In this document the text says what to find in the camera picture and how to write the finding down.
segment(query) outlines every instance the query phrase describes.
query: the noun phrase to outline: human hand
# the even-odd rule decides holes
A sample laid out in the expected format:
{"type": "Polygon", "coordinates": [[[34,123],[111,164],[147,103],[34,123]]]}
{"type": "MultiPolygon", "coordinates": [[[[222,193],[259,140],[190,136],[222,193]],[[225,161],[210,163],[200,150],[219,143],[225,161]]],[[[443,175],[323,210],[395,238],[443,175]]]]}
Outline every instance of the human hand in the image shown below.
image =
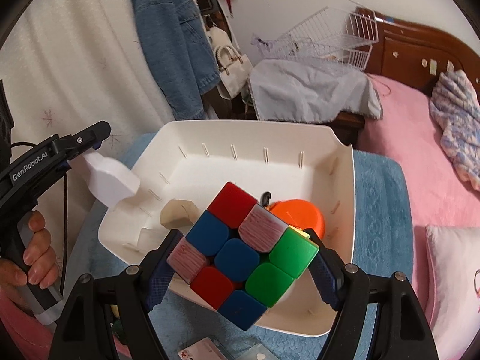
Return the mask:
{"type": "Polygon", "coordinates": [[[35,211],[28,221],[28,227],[34,235],[23,253],[23,261],[30,266],[25,274],[17,265],[7,259],[0,259],[0,287],[7,296],[19,306],[28,308],[15,287],[28,283],[40,285],[45,289],[51,286],[59,276],[56,255],[51,243],[51,235],[45,229],[45,219],[40,212],[35,211]]]}

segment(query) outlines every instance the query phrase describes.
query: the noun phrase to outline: orange lid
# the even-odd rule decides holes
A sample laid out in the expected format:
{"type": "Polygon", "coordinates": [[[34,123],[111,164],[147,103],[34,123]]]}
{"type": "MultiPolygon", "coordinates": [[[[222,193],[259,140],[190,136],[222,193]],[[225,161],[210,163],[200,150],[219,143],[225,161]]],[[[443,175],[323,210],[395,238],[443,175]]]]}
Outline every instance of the orange lid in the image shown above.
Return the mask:
{"type": "Polygon", "coordinates": [[[306,200],[287,200],[274,203],[270,212],[289,225],[302,230],[312,228],[319,238],[325,234],[325,220],[320,210],[306,200]]]}

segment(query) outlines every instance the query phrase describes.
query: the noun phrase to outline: wooden block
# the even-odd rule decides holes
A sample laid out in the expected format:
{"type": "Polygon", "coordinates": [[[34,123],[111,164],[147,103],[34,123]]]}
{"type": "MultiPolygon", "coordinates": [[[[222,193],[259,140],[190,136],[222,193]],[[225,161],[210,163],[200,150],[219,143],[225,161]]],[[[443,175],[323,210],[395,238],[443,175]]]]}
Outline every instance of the wooden block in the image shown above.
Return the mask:
{"type": "Polygon", "coordinates": [[[242,330],[248,330],[266,311],[265,305],[240,289],[233,291],[218,309],[219,314],[242,330]]]}
{"type": "Polygon", "coordinates": [[[207,257],[215,256],[230,238],[230,229],[210,212],[204,211],[186,239],[207,257]]]}
{"type": "Polygon", "coordinates": [[[188,284],[195,279],[202,268],[208,265],[207,257],[196,250],[185,238],[182,238],[172,250],[166,262],[188,284]]]}
{"type": "Polygon", "coordinates": [[[238,228],[240,238],[261,253],[270,252],[289,227],[281,219],[255,204],[238,228]]]}
{"type": "Polygon", "coordinates": [[[253,206],[256,198],[246,193],[234,183],[228,182],[208,206],[208,211],[229,228],[239,228],[253,206]]]}
{"type": "Polygon", "coordinates": [[[168,230],[191,227],[200,217],[200,210],[190,200],[169,200],[160,212],[160,225],[168,230]]]}
{"type": "Polygon", "coordinates": [[[288,228],[268,258],[277,268],[298,279],[318,253],[319,247],[297,231],[288,228]]]}
{"type": "Polygon", "coordinates": [[[234,282],[244,282],[260,263],[260,255],[241,239],[226,242],[215,256],[215,267],[234,282]]]}
{"type": "Polygon", "coordinates": [[[215,310],[237,287],[238,285],[213,266],[203,268],[190,284],[190,288],[215,310]]]}
{"type": "Polygon", "coordinates": [[[267,307],[275,303],[292,285],[294,279],[269,262],[260,264],[248,278],[245,290],[267,307]]]}

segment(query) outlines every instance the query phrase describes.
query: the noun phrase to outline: pink cube sticker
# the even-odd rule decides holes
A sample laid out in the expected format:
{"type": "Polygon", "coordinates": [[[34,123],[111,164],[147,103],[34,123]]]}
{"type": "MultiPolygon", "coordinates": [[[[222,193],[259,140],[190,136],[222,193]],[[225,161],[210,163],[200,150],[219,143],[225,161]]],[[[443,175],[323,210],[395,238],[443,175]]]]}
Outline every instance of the pink cube sticker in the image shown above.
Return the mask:
{"type": "Polygon", "coordinates": [[[248,246],[261,253],[268,253],[288,227],[287,223],[256,204],[238,228],[238,233],[248,246]]]}
{"type": "Polygon", "coordinates": [[[187,284],[190,284],[208,265],[208,259],[195,249],[185,237],[172,250],[167,263],[187,284]]]}

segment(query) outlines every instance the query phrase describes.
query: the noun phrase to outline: white plastic tray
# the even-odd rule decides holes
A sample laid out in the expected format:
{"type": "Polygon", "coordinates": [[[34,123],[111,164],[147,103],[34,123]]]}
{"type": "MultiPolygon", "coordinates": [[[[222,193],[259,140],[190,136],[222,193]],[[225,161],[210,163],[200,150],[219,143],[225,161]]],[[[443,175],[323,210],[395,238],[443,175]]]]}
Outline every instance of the white plastic tray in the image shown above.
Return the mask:
{"type": "MultiPolygon", "coordinates": [[[[329,127],[258,121],[181,121],[165,125],[133,167],[141,179],[138,194],[109,209],[98,237],[127,264],[139,264],[143,227],[164,236],[163,206],[170,199],[191,200],[202,212],[227,181],[260,199],[305,199],[324,214],[324,243],[345,263],[352,261],[355,234],[353,149],[329,127]]],[[[163,237],[152,237],[156,249],[163,237]]],[[[181,279],[170,289],[210,307],[181,279]]],[[[280,332],[317,337],[328,333],[335,312],[323,303],[308,270],[256,323],[280,332]]]]}

